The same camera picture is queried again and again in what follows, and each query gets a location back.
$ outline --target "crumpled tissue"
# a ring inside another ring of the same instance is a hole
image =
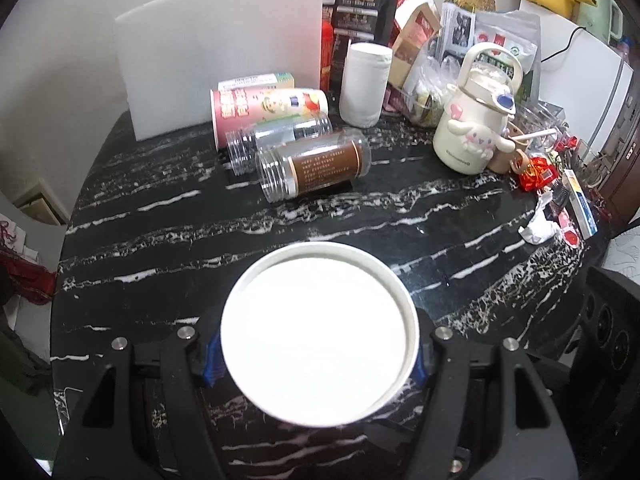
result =
[[[540,245],[554,236],[561,236],[560,226],[545,218],[545,207],[551,202],[553,192],[547,191],[539,195],[536,210],[533,213],[529,224],[526,227],[518,229],[520,236],[524,240],[533,245]]]

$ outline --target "white bowl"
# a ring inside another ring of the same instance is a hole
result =
[[[418,319],[379,259],[332,242],[273,251],[249,267],[220,325],[226,367],[269,415],[349,424],[389,402],[414,368]]]

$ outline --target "brown label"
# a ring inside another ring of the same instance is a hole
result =
[[[298,194],[358,176],[361,164],[360,150],[353,141],[323,153],[291,157]]]

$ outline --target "pink heart decoration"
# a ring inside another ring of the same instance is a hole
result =
[[[452,104],[450,107],[451,110],[451,118],[458,120],[460,117],[462,117],[462,106],[457,105],[457,104]]]

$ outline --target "black marble table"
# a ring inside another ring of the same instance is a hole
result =
[[[209,124],[136,142],[125,113],[86,178],[62,251],[51,320],[61,427],[116,336],[160,340],[206,309],[221,312],[248,266],[293,242],[331,240],[371,252],[418,309],[468,338],[512,336],[542,349],[573,331],[580,304],[563,298],[590,244],[524,243],[518,228],[535,195],[507,176],[449,170],[433,151],[433,134],[400,117],[382,117],[365,134],[373,160],[365,178],[271,205],[255,175],[233,176]],[[162,390],[149,381],[148,392],[160,462],[173,470]],[[252,406],[228,376],[202,399],[223,461],[240,477],[304,478],[309,467],[317,478],[398,473],[398,458],[367,441],[366,421],[294,428]],[[369,420],[412,430],[421,403],[409,381]]]

